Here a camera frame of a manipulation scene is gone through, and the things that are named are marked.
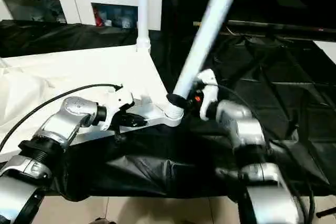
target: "white pole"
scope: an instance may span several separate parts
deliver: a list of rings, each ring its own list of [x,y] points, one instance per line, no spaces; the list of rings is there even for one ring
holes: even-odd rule
[[[232,2],[233,0],[209,0],[201,26],[175,86],[174,94],[187,98]]]
[[[138,0],[138,38],[137,49],[150,50],[151,42],[148,34],[148,0]]]

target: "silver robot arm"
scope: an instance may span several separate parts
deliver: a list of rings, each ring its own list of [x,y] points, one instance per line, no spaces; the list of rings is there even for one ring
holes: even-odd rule
[[[205,85],[201,108],[206,112],[200,113],[201,119],[215,119],[229,133],[244,188],[238,197],[240,223],[298,224],[298,207],[279,167],[269,155],[259,121],[245,106],[228,100],[217,101],[217,91],[211,90],[217,82],[210,69],[201,72],[197,81]]]
[[[132,94],[125,89],[112,97],[113,108],[80,98],[66,98],[60,110],[37,130],[22,150],[0,170],[0,224],[31,223],[51,184],[57,165],[81,127],[111,119],[123,106],[131,106]]]

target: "wire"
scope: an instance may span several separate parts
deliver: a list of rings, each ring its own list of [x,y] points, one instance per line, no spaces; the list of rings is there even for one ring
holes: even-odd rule
[[[230,89],[230,88],[228,88],[224,85],[220,85],[220,84],[215,85],[215,84],[205,83],[205,85],[217,86],[217,87],[219,87],[221,89],[224,89],[224,90],[228,91],[229,93],[233,94],[241,103],[243,103],[246,107],[248,107],[251,110],[252,115],[261,123],[257,113],[252,109],[252,107],[248,104],[248,102],[246,102],[245,99],[242,98],[236,91],[234,91],[234,90],[232,90],[232,89]],[[261,126],[261,127],[265,131],[267,131],[270,135],[272,135],[272,137],[274,137],[274,136],[277,137],[277,135],[274,132],[272,132],[271,130],[269,130],[267,128],[264,128],[263,126]],[[292,186],[291,186],[291,188],[293,189],[293,194],[298,199],[298,202],[299,202],[299,205],[300,205],[300,208],[301,208],[304,220],[305,220],[304,221],[305,224],[311,224],[312,221],[313,221],[313,218],[314,218],[315,202],[314,202],[313,190],[312,190],[311,185],[308,181],[305,169],[300,165],[300,163],[297,161],[297,159],[294,157],[293,153],[290,151],[290,149],[286,145],[284,145],[282,143],[275,142],[271,138],[270,139],[266,138],[265,141],[266,141],[266,144],[268,144],[267,147],[269,147],[269,148],[270,148],[270,143],[273,143],[274,145],[277,145],[277,146],[283,148],[288,153],[290,159],[298,166],[299,170],[302,172],[304,183],[307,185],[308,192],[309,192],[309,212],[308,212],[308,216],[307,216],[307,211],[306,211],[306,209],[304,207],[304,204],[302,202],[302,199],[300,198],[300,195],[297,193],[297,191]]]
[[[8,139],[10,138],[10,136],[14,133],[14,131],[16,131],[17,128],[20,127],[21,124],[23,124],[23,122],[25,122],[29,117],[31,117],[33,114],[35,114],[37,111],[39,111],[40,109],[42,109],[44,106],[62,98],[65,97],[69,94],[75,93],[77,91],[83,90],[83,89],[89,89],[89,88],[93,88],[93,87],[114,87],[116,90],[120,89],[120,86],[118,85],[114,85],[114,84],[91,84],[91,85],[86,85],[86,86],[82,86],[76,89],[72,89],[69,90],[65,93],[59,94],[57,96],[55,96],[54,98],[51,98],[48,101],[45,101],[44,103],[42,103],[41,105],[37,106],[36,108],[34,108],[32,111],[30,111],[28,114],[26,114],[20,121],[18,121],[13,128],[11,128],[10,131],[8,131],[8,133],[6,134],[6,136],[4,137],[4,139],[1,141],[0,143],[0,152],[2,151],[2,149],[4,148],[6,142],[8,141]]]

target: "black plastic sheet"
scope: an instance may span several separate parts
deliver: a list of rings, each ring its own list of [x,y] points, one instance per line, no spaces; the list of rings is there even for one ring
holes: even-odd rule
[[[132,44],[136,31],[84,25],[2,21],[2,57]],[[192,37],[151,33],[151,56],[168,90],[174,86]],[[336,66],[313,42],[219,36],[205,68],[238,92],[260,117],[266,138],[284,141],[315,195],[336,186]],[[223,90],[220,98],[240,102]],[[53,188],[70,200],[97,196],[193,198],[229,195],[239,183],[226,132],[215,122],[186,115],[176,128],[164,125],[72,146]],[[275,147],[282,171],[302,195],[300,168]]]

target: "floor tile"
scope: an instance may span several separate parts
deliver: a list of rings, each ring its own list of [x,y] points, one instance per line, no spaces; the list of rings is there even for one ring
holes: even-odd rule
[[[308,211],[309,198],[303,197],[302,199],[305,205],[307,206],[307,211]],[[329,208],[336,207],[336,204],[334,202],[336,200],[333,196],[315,197],[314,201],[315,201],[315,213],[323,211],[323,210],[327,210]],[[325,216],[320,219],[314,216],[313,224],[336,224],[336,218],[334,215]]]
[[[208,198],[110,197],[107,219],[117,224],[212,224]]]
[[[238,205],[228,197],[210,198],[214,224],[239,224]]]
[[[105,216],[107,202],[107,197],[70,202],[62,197],[48,196],[42,202],[33,224],[88,224]]]

